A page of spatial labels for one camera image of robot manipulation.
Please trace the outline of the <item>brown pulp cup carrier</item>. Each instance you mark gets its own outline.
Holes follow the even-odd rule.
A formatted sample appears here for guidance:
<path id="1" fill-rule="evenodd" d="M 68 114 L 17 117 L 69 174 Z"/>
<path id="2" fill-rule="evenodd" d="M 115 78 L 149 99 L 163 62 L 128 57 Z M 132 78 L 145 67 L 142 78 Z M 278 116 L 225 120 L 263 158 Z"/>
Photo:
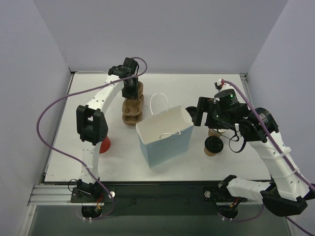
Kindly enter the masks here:
<path id="1" fill-rule="evenodd" d="M 143 95 L 143 83 L 142 82 L 138 82 L 137 83 L 137 88 L 135 88 L 135 86 L 133 86 L 132 88 L 129 87 L 125 87 L 122 90 L 122 96 L 125 99 L 131 99 L 131 100 L 137 100 L 140 99 L 142 101 L 142 103 L 144 102 L 144 95 Z"/>

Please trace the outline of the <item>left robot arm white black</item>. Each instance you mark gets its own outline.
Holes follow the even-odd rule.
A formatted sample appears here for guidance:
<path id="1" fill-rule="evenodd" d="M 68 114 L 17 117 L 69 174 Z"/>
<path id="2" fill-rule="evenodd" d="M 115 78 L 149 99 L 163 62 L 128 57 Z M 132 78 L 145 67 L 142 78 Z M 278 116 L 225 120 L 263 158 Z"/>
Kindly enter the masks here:
<path id="1" fill-rule="evenodd" d="M 108 125 L 105 113 L 120 92 L 124 98 L 122 120 L 136 125 L 142 120 L 144 102 L 143 84 L 138 80 L 139 64 L 134 58 L 125 58 L 122 65 L 109 69 L 106 87 L 101 88 L 84 106 L 76 109 L 77 133 L 83 144 L 83 166 L 77 180 L 77 191 L 88 202 L 95 202 L 101 195 L 98 184 L 98 160 L 101 144 L 107 138 Z"/>

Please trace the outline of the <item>black cup lid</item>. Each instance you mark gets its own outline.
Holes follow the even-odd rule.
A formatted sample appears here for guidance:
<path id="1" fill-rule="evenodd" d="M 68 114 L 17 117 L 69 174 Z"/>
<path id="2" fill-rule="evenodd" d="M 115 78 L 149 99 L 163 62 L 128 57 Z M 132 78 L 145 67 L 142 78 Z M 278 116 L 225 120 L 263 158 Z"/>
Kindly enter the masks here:
<path id="1" fill-rule="evenodd" d="M 223 141 L 217 136 L 209 136 L 204 143 L 204 147 L 207 149 L 219 149 L 223 150 L 224 144 Z"/>

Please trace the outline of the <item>brown paper cup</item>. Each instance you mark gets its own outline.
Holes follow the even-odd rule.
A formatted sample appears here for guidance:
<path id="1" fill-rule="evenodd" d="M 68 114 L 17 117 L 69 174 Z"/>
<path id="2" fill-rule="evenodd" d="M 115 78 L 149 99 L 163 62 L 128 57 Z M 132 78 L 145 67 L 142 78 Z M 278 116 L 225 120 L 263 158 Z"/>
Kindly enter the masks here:
<path id="1" fill-rule="evenodd" d="M 204 147 L 204 153 L 207 155 L 207 156 L 215 156 L 217 155 L 218 153 L 220 153 L 222 151 L 221 148 L 219 149 L 207 149 L 206 147 Z"/>

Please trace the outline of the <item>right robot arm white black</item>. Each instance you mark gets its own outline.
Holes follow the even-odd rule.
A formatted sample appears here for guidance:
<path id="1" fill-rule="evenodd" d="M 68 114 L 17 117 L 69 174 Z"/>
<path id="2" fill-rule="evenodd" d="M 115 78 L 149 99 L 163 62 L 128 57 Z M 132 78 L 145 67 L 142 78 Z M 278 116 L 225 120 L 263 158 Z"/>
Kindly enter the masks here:
<path id="1" fill-rule="evenodd" d="M 314 186 L 304 180 L 290 157 L 291 150 L 284 145 L 268 110 L 240 103 L 235 90 L 227 89 L 213 98 L 199 98 L 192 117 L 195 126 L 201 125 L 204 114 L 208 128 L 230 129 L 235 137 L 242 137 L 243 144 L 249 144 L 258 153 L 271 177 L 268 182 L 260 182 L 229 175 L 218 185 L 221 199 L 254 200 L 279 217 L 299 215 L 306 209 L 307 201 L 315 197 Z"/>

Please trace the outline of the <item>light blue paper bag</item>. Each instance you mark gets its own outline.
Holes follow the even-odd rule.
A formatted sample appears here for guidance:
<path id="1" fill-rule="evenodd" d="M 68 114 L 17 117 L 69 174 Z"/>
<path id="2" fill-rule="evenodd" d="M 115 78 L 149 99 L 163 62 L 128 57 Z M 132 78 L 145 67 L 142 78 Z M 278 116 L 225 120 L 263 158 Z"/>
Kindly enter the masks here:
<path id="1" fill-rule="evenodd" d="M 154 114 L 151 96 L 149 107 L 151 116 L 136 124 L 140 149 L 149 168 L 154 168 L 189 148 L 193 122 L 188 111 L 181 105 L 168 106 L 166 110 Z"/>

